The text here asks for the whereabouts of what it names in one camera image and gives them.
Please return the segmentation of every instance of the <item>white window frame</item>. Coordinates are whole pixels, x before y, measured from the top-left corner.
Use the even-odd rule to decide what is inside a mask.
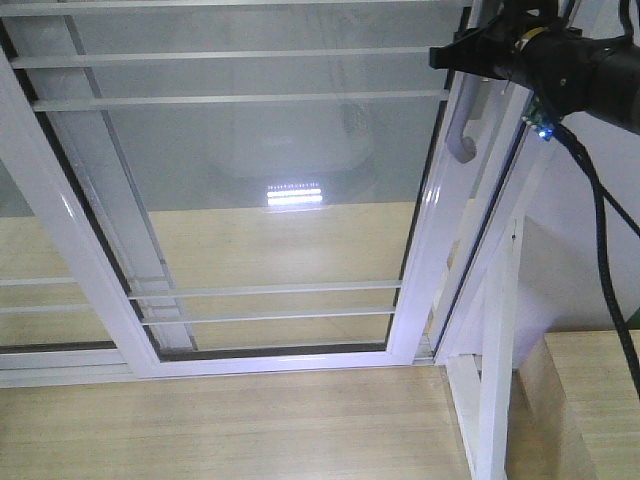
[[[4,54],[0,55],[0,83],[3,85],[0,90],[0,158],[67,261],[72,275],[105,324],[124,362],[137,378],[381,367],[413,363],[423,338],[429,311],[439,293],[442,273],[446,269],[451,245],[456,240],[460,219],[481,168],[480,161],[468,164],[457,162],[444,145],[443,138],[447,133],[446,127],[451,124],[455,102],[449,102],[445,110],[443,129],[436,145],[423,197],[420,199],[420,213],[386,351],[162,362],[123,291]],[[450,98],[459,98],[461,88],[462,77],[456,76],[450,89]],[[492,113],[493,118],[505,113],[505,109],[514,108],[509,102],[511,94],[509,90],[504,95],[504,99]],[[504,141],[487,124],[477,142],[479,156],[487,155],[496,142]],[[90,356],[88,352],[77,354],[77,366],[95,365],[89,359]],[[65,367],[70,366],[69,362],[74,364],[69,360],[73,357],[73,353],[71,357],[67,357]]]

